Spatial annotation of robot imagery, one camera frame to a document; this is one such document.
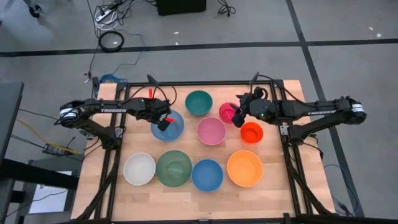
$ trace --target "red clip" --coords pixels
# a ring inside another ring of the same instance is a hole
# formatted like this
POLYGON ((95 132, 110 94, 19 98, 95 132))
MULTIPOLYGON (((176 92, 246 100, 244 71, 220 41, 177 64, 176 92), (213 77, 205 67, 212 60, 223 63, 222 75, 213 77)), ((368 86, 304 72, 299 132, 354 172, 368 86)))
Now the red clip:
POLYGON ((171 119, 171 118, 164 118, 166 121, 170 121, 171 123, 173 123, 174 122, 174 119, 171 119))

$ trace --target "bowl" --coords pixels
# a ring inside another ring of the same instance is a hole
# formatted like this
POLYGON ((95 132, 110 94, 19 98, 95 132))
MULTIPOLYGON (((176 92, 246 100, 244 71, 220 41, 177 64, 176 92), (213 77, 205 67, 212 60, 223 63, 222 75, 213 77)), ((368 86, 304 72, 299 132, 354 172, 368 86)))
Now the bowl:
POLYGON ((232 108, 231 104, 236 106, 234 103, 223 103, 218 110, 221 120, 228 124, 232 123, 232 118, 235 115, 235 110, 232 108))
POLYGON ((226 168, 229 178, 241 187, 255 186, 264 173, 260 158, 255 153, 246 150, 232 154, 226 168))
POLYGON ((174 122, 170 123, 165 131, 161 131, 156 124, 150 124, 150 130, 155 138, 161 141, 174 141, 180 137, 184 130, 184 120, 182 116, 174 110, 172 110, 167 117, 174 119, 174 122))
POLYGON ((182 151, 169 151, 156 163, 156 176, 168 187, 179 187, 191 176, 192 163, 182 151))
POLYGON ((201 142, 215 146, 224 141, 226 128, 218 118, 204 118, 198 124, 197 135, 201 142))
POLYGON ((140 152, 132 155, 124 164, 123 174, 126 181, 135 186, 148 183, 155 175, 155 160, 140 152))
POLYGON ((263 135, 261 126, 254 122, 248 122, 241 128, 242 139, 247 143, 257 143, 262 139, 263 135))
POLYGON ((193 166, 191 178, 197 189, 203 192, 214 192, 223 183, 224 174, 216 161, 204 159, 193 166))
POLYGON ((186 97, 185 106, 193 115, 205 115, 213 106, 213 99, 207 92, 196 90, 186 97))

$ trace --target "blue bowl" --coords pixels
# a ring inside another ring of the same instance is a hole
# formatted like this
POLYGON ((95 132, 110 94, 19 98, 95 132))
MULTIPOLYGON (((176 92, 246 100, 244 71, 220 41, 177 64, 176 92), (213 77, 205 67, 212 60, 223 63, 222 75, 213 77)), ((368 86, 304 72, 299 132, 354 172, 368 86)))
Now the blue bowl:
POLYGON ((174 119, 174 122, 170 123, 165 131, 161 131, 156 124, 150 124, 150 130, 155 138, 161 141, 174 141, 180 137, 184 130, 184 120, 182 119, 182 116, 174 110, 172 110, 172 113, 167 117, 174 119))
POLYGON ((221 166, 212 159, 204 159, 193 166, 191 179, 194 186, 203 192, 214 192, 223 183, 221 166))

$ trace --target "wooden table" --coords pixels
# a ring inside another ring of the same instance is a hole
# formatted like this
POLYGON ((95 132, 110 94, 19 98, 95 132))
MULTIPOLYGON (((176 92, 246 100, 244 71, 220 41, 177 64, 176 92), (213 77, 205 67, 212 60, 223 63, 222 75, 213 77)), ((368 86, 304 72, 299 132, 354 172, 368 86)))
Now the wooden table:
MULTIPOLYGON (((300 82, 285 80, 286 89, 297 98, 304 100, 300 82)), ((130 93, 138 87, 131 88, 130 93)), ((171 87, 163 88, 170 100, 174 98, 171 87)), ((239 129, 227 124, 226 140, 218 146, 206 146, 199 141, 196 135, 198 122, 204 117, 218 116, 218 108, 224 102, 238 103, 237 94, 248 92, 248 85, 206 85, 206 86, 176 86, 177 102, 172 106, 184 118, 184 132, 174 142, 161 142, 153 137, 150 124, 146 121, 136 121, 127 116, 127 131, 123 137, 121 160, 114 199, 112 221, 138 220, 196 220, 196 219, 231 219, 231 218, 276 218, 284 212, 294 217, 292 196, 290 193, 287 171, 285 167, 282 145, 278 127, 246 117, 246 122, 253 121, 260 124, 264 130, 264 137, 258 144, 242 142, 239 129), (192 116, 185 108, 185 98, 193 90, 205 90, 213 98, 213 107, 205 116, 192 116), (197 190, 189 180, 181 187, 171 188, 160 183, 155 176, 148 184, 133 186, 123 176, 123 166, 126 160, 137 152, 150 154, 155 161, 165 152, 181 150, 186 153, 193 164, 201 159, 214 159, 224 170, 224 181, 219 191, 203 193, 197 190), (254 187, 242 188, 232 183, 226 173, 226 163, 230 155, 238 150, 249 150, 256 153, 263 162, 264 176, 254 187)), ((102 84, 98 98, 113 100, 116 84, 102 84)), ((136 96, 148 96, 143 90, 136 96)), ((163 98, 160 91, 156 97, 163 98)), ((94 120, 108 126, 110 114, 96 114, 94 120)), ((296 124, 309 122, 309 118, 302 118, 296 124)), ((316 146, 314 139, 307 138, 305 142, 316 146)), ((307 184, 324 206, 334 212, 328 183, 319 152, 310 146, 300 146, 303 168, 307 184)), ((100 182, 104 150, 98 149, 91 153, 84 161, 81 169, 79 186, 76 193, 72 218, 79 216, 93 199, 100 182)), ((297 186, 300 206, 305 211, 300 187, 297 186)), ((105 216, 109 192, 103 200, 102 214, 105 216)))

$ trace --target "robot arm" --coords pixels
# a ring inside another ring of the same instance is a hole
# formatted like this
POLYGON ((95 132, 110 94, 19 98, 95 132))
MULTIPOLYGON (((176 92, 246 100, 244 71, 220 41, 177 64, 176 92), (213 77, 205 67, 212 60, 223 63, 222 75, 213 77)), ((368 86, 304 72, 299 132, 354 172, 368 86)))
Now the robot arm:
POLYGON ((128 113, 137 120, 144 119, 157 124, 162 131, 170 124, 167 115, 171 113, 169 100, 157 98, 130 98, 126 101, 87 99, 75 100, 60 107, 59 124, 66 128, 79 128, 98 136, 104 149, 119 149, 120 136, 111 127, 103 127, 90 119, 97 113, 128 113))
POLYGON ((232 118, 236 127, 241 127, 246 115, 253 116, 269 124, 296 121, 303 116, 326 115, 305 125, 288 127, 291 142, 300 143, 309 134, 321 131, 338 124, 361 124, 366 119, 362 104, 349 96, 333 101, 316 101, 304 103, 297 100, 268 100, 263 98, 265 89, 256 87, 254 93, 238 95, 240 106, 235 107, 232 118))

